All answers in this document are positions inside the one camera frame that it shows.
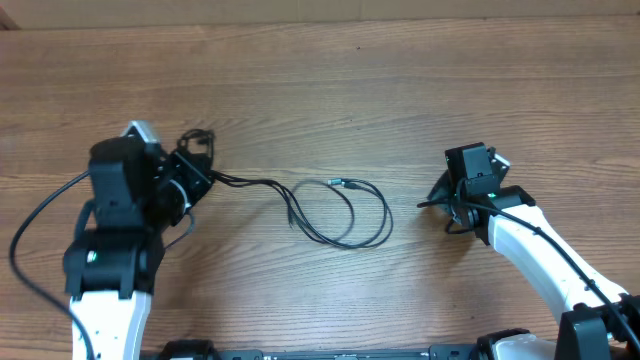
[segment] table surface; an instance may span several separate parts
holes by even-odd
[[[512,327],[553,339],[544,302],[506,259],[447,236],[443,214],[415,205],[445,149],[483,141],[512,161],[506,184],[532,194],[596,269],[640,292],[639,38],[634,16],[2,32],[0,247],[129,120],[151,121],[168,150],[210,128],[215,168],[288,186],[369,180],[396,229],[378,249],[322,246],[287,226],[273,190],[218,184],[160,267],[144,349],[179,338],[408,348]],[[320,229],[344,230],[335,195],[298,194]],[[347,194],[362,239],[381,206]],[[19,265],[60,299],[62,254],[90,197],[88,182],[65,193],[19,245]],[[70,322],[2,259],[0,357],[69,358]]]

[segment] black cable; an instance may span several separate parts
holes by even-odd
[[[440,205],[440,204],[447,204],[447,203],[450,203],[450,201],[447,199],[437,199],[437,200],[421,203],[418,206],[425,207],[425,206]],[[549,245],[551,245],[551,247],[553,247],[558,252],[558,254],[562,256],[562,258],[566,261],[566,263],[573,269],[573,271],[575,271],[578,277],[580,277],[580,279],[584,281],[587,287],[589,287],[589,289],[591,289],[591,291],[593,291],[594,294],[596,294],[596,296],[607,306],[609,311],[613,314],[613,316],[619,322],[620,326],[622,326],[622,328],[626,332],[627,341],[632,344],[632,346],[636,350],[636,353],[640,354],[640,341],[638,340],[638,337],[636,336],[635,332],[631,329],[629,324],[627,324],[627,322],[624,320],[624,318],[622,317],[618,309],[611,303],[609,298],[607,298],[607,296],[600,290],[600,288],[598,288],[595,280],[589,278],[589,276],[580,268],[580,266],[576,264],[573,258],[571,258],[571,256],[551,236],[545,233],[540,227],[531,225],[527,221],[522,220],[517,216],[511,215],[502,210],[494,209],[488,206],[466,202],[466,201],[456,202],[455,205],[468,207],[472,209],[484,210],[493,215],[504,216],[505,218],[519,225],[522,225],[529,230],[532,230],[534,233],[540,235],[543,239],[545,239],[549,243]]]
[[[16,277],[18,277],[20,281],[22,281],[22,283],[26,287],[31,289],[38,296],[42,297],[44,300],[52,304],[55,308],[57,308],[58,310],[63,312],[65,315],[71,318],[71,320],[76,325],[78,330],[80,330],[80,334],[82,334],[82,338],[84,339],[84,344],[87,348],[87,359],[93,360],[94,358],[93,346],[91,345],[91,339],[89,338],[89,333],[85,329],[84,325],[82,325],[80,320],[73,314],[73,312],[71,312],[69,308],[67,308],[66,305],[61,303],[58,299],[53,297],[53,295],[49,294],[46,290],[44,290],[40,286],[36,285],[33,281],[31,281],[31,279],[29,279],[18,268],[18,265],[16,264],[16,247],[18,246],[18,241],[20,240],[20,237],[22,236],[24,231],[27,229],[29,224],[31,224],[33,219],[35,219],[35,217],[38,216],[38,214],[42,211],[42,209],[44,209],[47,205],[49,205],[49,203],[53,201],[53,199],[58,197],[58,195],[65,192],[73,185],[77,184],[80,180],[84,179],[88,175],[89,175],[89,171],[85,171],[82,174],[78,175],[75,179],[69,181],[63,187],[56,190],[53,194],[49,195],[48,198],[46,198],[40,205],[38,205],[38,207],[35,210],[33,210],[33,212],[27,217],[27,219],[22,223],[22,225],[20,225],[20,228],[18,229],[16,234],[13,236],[13,240],[11,241],[11,246],[9,247],[9,264],[11,265],[11,270],[13,271],[13,273],[16,275]]]
[[[187,237],[195,229],[195,227],[196,227],[196,217],[193,216],[193,214],[191,213],[191,209],[187,210],[187,215],[189,215],[189,218],[191,219],[191,224],[189,224],[189,227],[187,228],[187,230],[185,230],[185,232],[182,235],[180,235],[177,239],[173,240],[167,246],[165,246],[164,247],[165,250],[168,250],[170,247],[172,247],[173,245],[175,245],[178,242],[180,242],[180,240],[182,240],[185,237]]]
[[[295,195],[293,194],[293,191],[289,190],[286,186],[280,184],[279,182],[275,181],[275,180],[271,180],[271,179],[257,179],[257,180],[250,180],[250,179],[243,179],[243,178],[239,178],[239,177],[235,177],[235,176],[231,176],[231,175],[227,175],[224,173],[221,173],[219,171],[215,171],[215,170],[211,170],[209,173],[214,179],[220,181],[221,183],[231,186],[231,187],[246,187],[246,186],[253,186],[253,185],[266,185],[271,187],[272,189],[274,189],[285,201],[285,204],[287,205],[287,218],[289,219],[289,225],[293,225],[294,223],[300,228],[300,230],[312,241],[318,242],[318,243],[323,243],[323,244],[329,244],[335,247],[339,247],[342,249],[362,249],[362,248],[372,248],[372,247],[377,247],[382,245],[384,242],[386,242],[389,237],[391,236],[391,232],[393,231],[393,216],[391,215],[391,209],[389,208],[389,205],[387,204],[387,201],[385,200],[384,196],[382,195],[382,193],[380,192],[380,190],[378,190],[378,188],[376,188],[373,184],[364,181],[364,180],[359,180],[359,179],[334,179],[332,180],[332,184],[342,184],[345,188],[347,189],[352,189],[352,190],[362,190],[362,191],[366,191],[372,195],[374,195],[375,197],[377,197],[378,199],[380,199],[380,201],[382,202],[382,205],[384,207],[384,213],[383,213],[383,219],[382,219],[382,224],[380,225],[380,228],[378,229],[378,231],[376,232],[375,235],[373,235],[372,237],[368,238],[367,240],[364,240],[360,243],[357,244],[348,244],[345,242],[340,241],[342,238],[344,238],[352,229],[353,227],[353,223],[355,221],[355,216],[354,216],[354,211],[353,211],[353,205],[351,204],[351,202],[347,199],[347,197],[342,194],[342,192],[338,191],[336,188],[329,186],[327,184],[323,184],[324,186],[327,186],[329,189],[331,189],[333,192],[335,192],[338,196],[340,196],[340,198],[345,201],[345,203],[347,203],[347,205],[349,206],[349,210],[351,212],[351,224],[349,225],[349,229],[347,230],[347,232],[345,234],[340,235],[337,238],[330,238],[324,234],[322,234],[320,231],[318,231],[309,221],[309,219],[307,219],[304,211],[302,210],[298,200],[296,199]],[[378,240],[376,242],[376,240],[380,237],[380,235],[382,234],[382,231],[384,230],[386,223],[387,223],[387,215],[389,217],[389,231],[386,234],[385,237],[383,237],[381,240]]]

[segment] cable connector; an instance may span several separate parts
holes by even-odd
[[[344,181],[342,181],[342,179],[340,179],[340,178],[331,179],[331,180],[327,180],[327,185],[329,185],[329,186],[335,186],[335,185],[344,186]]]

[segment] white arm segment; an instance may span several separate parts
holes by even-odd
[[[89,332],[93,355],[100,360],[138,360],[142,333],[151,310],[152,296],[134,291],[119,299],[118,291],[89,291],[71,300],[71,311]],[[73,360],[87,360],[80,330],[73,325]]]
[[[534,226],[553,238],[598,288],[612,302],[620,301],[619,294],[627,293],[600,275],[556,233],[537,206],[519,205],[503,210]],[[563,312],[573,310],[578,303],[595,307],[604,305],[566,263],[560,254],[541,236],[504,216],[489,219],[489,243],[511,261],[547,303],[556,322]]]

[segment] wire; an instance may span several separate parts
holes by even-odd
[[[180,240],[186,238],[195,229],[195,227],[196,227],[196,217],[193,216],[193,214],[191,213],[191,209],[187,210],[187,215],[189,215],[189,218],[191,219],[191,224],[189,224],[189,227],[187,228],[187,230],[185,230],[185,232],[182,235],[180,235],[177,239],[175,239],[172,242],[170,242],[169,245],[165,246],[164,247],[165,250],[169,250],[170,247],[172,247],[173,245],[179,243]]]
[[[440,204],[446,204],[446,203],[449,203],[449,201],[447,199],[437,199],[437,200],[427,201],[427,202],[421,203],[418,206],[419,207],[425,207],[425,206],[440,205]],[[484,205],[480,205],[480,204],[476,204],[476,203],[471,203],[471,202],[467,202],[467,201],[458,201],[458,202],[455,202],[454,204],[455,205],[459,205],[459,206],[463,206],[463,207],[468,207],[468,208],[473,208],[473,209],[478,209],[478,210],[484,210],[484,211],[487,211],[487,212],[489,212],[489,213],[491,213],[493,215],[504,216],[505,218],[507,218],[507,219],[519,224],[519,225],[522,225],[522,226],[526,227],[529,230],[532,230],[534,233],[540,235],[543,239],[545,239],[549,243],[549,245],[551,245],[551,247],[553,247],[558,252],[558,254],[560,254],[560,256],[562,256],[562,258],[573,269],[573,271],[575,271],[575,273],[578,275],[578,277],[580,277],[580,279],[582,281],[584,281],[584,283],[587,285],[587,287],[589,287],[589,289],[591,289],[594,292],[594,294],[596,294],[596,296],[605,304],[605,306],[607,306],[609,311],[613,314],[613,316],[619,322],[620,326],[626,332],[626,334],[627,334],[627,339],[626,340],[633,345],[633,347],[635,348],[637,354],[640,354],[640,341],[638,340],[638,337],[636,336],[635,332],[631,329],[629,324],[624,320],[624,318],[622,317],[622,315],[620,314],[618,309],[613,305],[613,303],[611,303],[609,298],[607,298],[607,296],[600,290],[600,288],[598,288],[595,280],[590,279],[589,276],[580,268],[580,266],[578,266],[578,264],[576,264],[576,262],[573,260],[573,258],[571,258],[571,256],[562,248],[562,246],[560,246],[551,236],[549,236],[547,233],[545,233],[540,227],[531,225],[527,221],[522,220],[517,216],[511,215],[511,214],[509,214],[507,212],[504,212],[502,210],[494,209],[494,208],[491,208],[491,207],[488,207],[488,206],[484,206]]]
[[[27,229],[29,224],[31,224],[33,219],[35,219],[35,217],[38,216],[38,214],[42,211],[42,209],[44,209],[47,205],[49,205],[51,201],[57,198],[58,195],[65,192],[70,187],[80,182],[80,180],[86,178],[88,175],[89,175],[89,171],[85,171],[82,174],[78,175],[76,178],[66,183],[63,187],[56,190],[53,194],[49,195],[48,198],[46,198],[40,205],[38,205],[38,207],[35,210],[33,210],[33,212],[26,218],[26,220],[22,223],[22,225],[20,225],[20,228],[18,229],[16,234],[13,236],[13,240],[11,241],[11,246],[9,247],[9,264],[11,265],[11,270],[13,271],[13,273],[16,275],[16,277],[18,277],[20,281],[22,281],[22,283],[26,287],[31,289],[38,296],[40,296],[41,298],[49,302],[51,305],[53,305],[55,308],[57,308],[58,310],[63,312],[65,315],[71,318],[71,320],[76,325],[78,330],[80,330],[80,334],[82,334],[82,338],[84,339],[84,344],[87,348],[87,359],[93,360],[93,346],[91,345],[91,339],[89,338],[89,333],[87,332],[87,329],[85,329],[84,325],[82,325],[80,320],[73,314],[73,312],[71,312],[69,308],[67,308],[66,305],[64,305],[58,299],[53,297],[53,295],[48,293],[45,289],[41,288],[40,286],[36,285],[33,281],[31,281],[31,279],[29,279],[22,272],[22,270],[18,268],[18,265],[16,264],[16,247],[18,246],[18,241],[20,240],[20,237],[22,236],[24,231]]]
[[[347,199],[347,197],[344,194],[342,194],[340,191],[338,191],[333,186],[330,186],[329,184],[322,183],[322,185],[328,187],[333,192],[335,192],[338,196],[340,196],[340,198],[349,206],[349,210],[351,212],[351,223],[349,225],[349,228],[347,229],[347,231],[344,234],[338,236],[337,238],[330,238],[330,237],[322,234],[320,231],[318,231],[311,224],[309,219],[306,217],[304,211],[300,207],[300,204],[299,204],[298,200],[296,199],[295,195],[293,194],[293,191],[289,190],[286,186],[280,184],[279,182],[277,182],[275,180],[271,180],[271,179],[257,179],[257,180],[243,179],[243,178],[227,175],[227,174],[221,173],[219,171],[215,171],[215,170],[211,170],[210,171],[210,175],[214,179],[220,181],[221,183],[223,183],[225,185],[231,186],[231,187],[241,188],[241,187],[247,187],[247,186],[253,186],[253,185],[266,185],[266,186],[271,187],[272,189],[274,189],[282,197],[282,199],[285,201],[285,204],[287,205],[287,218],[289,220],[289,225],[293,226],[293,224],[296,224],[300,228],[300,230],[309,239],[311,239],[312,241],[318,242],[318,243],[329,244],[329,245],[332,245],[332,246],[335,246],[335,247],[338,247],[338,248],[342,248],[342,249],[373,248],[373,247],[377,247],[377,246],[380,246],[383,243],[385,243],[389,239],[389,237],[391,236],[391,233],[393,231],[393,215],[391,214],[391,209],[389,208],[389,205],[387,204],[387,201],[385,200],[385,198],[382,195],[382,193],[380,192],[380,190],[378,190],[378,188],[376,188],[373,184],[371,184],[371,183],[369,183],[367,181],[364,181],[364,180],[359,180],[359,179],[333,179],[333,180],[329,181],[333,185],[341,184],[347,189],[361,190],[361,191],[368,192],[368,193],[374,195],[375,197],[377,197],[378,199],[380,199],[380,201],[382,202],[383,208],[384,208],[383,209],[384,213],[383,213],[382,224],[380,225],[380,228],[378,229],[376,234],[374,234],[373,236],[371,236],[367,240],[364,240],[364,241],[362,241],[360,243],[349,244],[349,243],[343,242],[341,240],[344,237],[346,237],[347,234],[353,228],[354,221],[355,221],[353,205],[351,204],[349,199]],[[311,183],[320,183],[318,181],[307,180],[307,181],[304,181],[304,182],[299,183],[298,185],[296,185],[294,190],[297,189],[300,185],[302,185],[304,183],[310,183],[310,182]],[[386,226],[387,217],[389,218],[389,230],[388,230],[387,234],[382,239],[378,240],[378,238],[380,237],[380,235],[382,234],[382,232],[383,232],[383,230],[384,230],[384,228]]]

